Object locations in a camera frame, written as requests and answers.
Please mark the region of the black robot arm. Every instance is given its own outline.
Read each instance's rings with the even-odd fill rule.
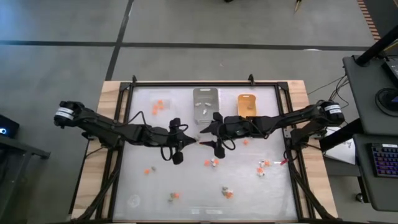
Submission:
[[[160,147],[161,150],[163,150],[163,147],[167,147],[170,150],[170,157],[165,158],[163,151],[162,157],[166,161],[173,159],[174,164],[180,164],[183,161],[181,150],[196,142],[195,139],[183,133],[188,126],[186,124],[181,125],[180,118],[171,120],[170,131],[148,124],[128,124],[129,122],[122,124],[85,108],[83,103],[74,101],[61,101],[54,116],[56,126],[61,128],[77,126],[85,130],[82,134],[84,137],[96,136],[104,147],[120,147],[123,141],[137,146]]]
[[[217,136],[217,142],[201,142],[201,144],[211,146],[215,150],[215,156],[222,159],[225,157],[224,147],[229,150],[235,149],[234,139],[246,137],[267,139],[276,129],[310,121],[303,128],[293,129],[290,132],[289,148],[299,150],[308,142],[309,136],[327,126],[339,126],[344,120],[339,104],[333,101],[319,101],[304,109],[275,117],[227,116],[223,119],[222,115],[214,113],[213,121],[201,133],[211,133]],[[232,142],[232,147],[224,143],[227,140]]]

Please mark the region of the speaker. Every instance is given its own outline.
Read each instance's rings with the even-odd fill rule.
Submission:
[[[14,138],[18,132],[19,124],[0,114],[0,134]]]

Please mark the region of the white surface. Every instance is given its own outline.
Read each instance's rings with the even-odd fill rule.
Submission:
[[[333,134],[339,130],[339,127],[327,127],[327,136]],[[347,162],[355,165],[355,144],[353,139],[345,141],[329,150],[327,150],[325,156],[336,159],[338,161]]]
[[[206,126],[195,124],[193,118],[194,87],[134,89],[132,118],[142,110],[149,125],[167,127],[175,117],[188,124],[185,132],[197,137]],[[238,114],[237,100],[242,93],[257,97],[259,115],[277,116],[278,108],[274,87],[219,87],[220,113],[224,116]],[[170,109],[152,115],[154,100],[169,100]],[[142,123],[141,118],[134,123]],[[209,134],[200,135],[200,141],[215,139]],[[282,131],[275,131],[266,141],[235,140],[236,149],[226,149],[226,157],[217,167],[204,166],[206,159],[214,158],[213,149],[198,143],[183,149],[184,161],[173,165],[163,161],[160,149],[126,144],[116,197],[114,220],[296,220],[294,198],[288,167],[274,162],[283,160],[284,139]],[[265,176],[258,177],[256,168],[261,159],[271,161],[265,167]],[[149,175],[144,170],[156,167]],[[234,191],[227,199],[222,186]],[[168,202],[170,193],[180,194]]]

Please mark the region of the wooden board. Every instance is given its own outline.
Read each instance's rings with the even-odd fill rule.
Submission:
[[[185,82],[242,82],[242,81],[185,81]],[[257,81],[257,82],[287,82],[289,84],[290,98],[292,100],[292,106],[294,110],[299,110],[309,105],[307,92],[305,85],[302,80],[278,80],[278,81]],[[109,118],[114,117],[116,108],[116,101],[119,93],[120,81],[106,81],[104,82],[101,96],[99,98],[97,113],[107,116]],[[126,101],[122,103],[121,118],[123,117]],[[316,140],[310,140],[309,144],[319,147],[319,143]],[[88,146],[88,152],[94,151],[99,148],[98,142],[91,142]],[[305,168],[307,171],[308,181],[310,184],[311,191],[315,194],[320,203],[326,208],[326,210],[337,217],[337,211],[333,200],[328,176],[326,173],[325,163],[321,151],[311,147],[303,150],[303,158],[305,162]],[[103,169],[106,159],[106,150],[99,151],[92,154],[83,166],[83,171],[78,186],[78,192],[76,195],[75,204],[73,206],[72,218],[76,218],[81,215],[87,206],[95,198],[101,187],[101,180],[103,175]],[[304,196],[301,193],[300,198],[302,201],[302,207],[305,217],[308,215],[306,209]],[[103,210],[103,217],[107,216],[109,193],[106,196],[106,203]]]

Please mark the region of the white paper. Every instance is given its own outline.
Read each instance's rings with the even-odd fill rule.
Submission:
[[[335,131],[339,130],[339,127],[327,127],[327,136],[333,134]],[[355,165],[355,144],[352,139],[341,143],[327,150],[325,156],[336,159],[338,161],[347,162],[349,164]]]

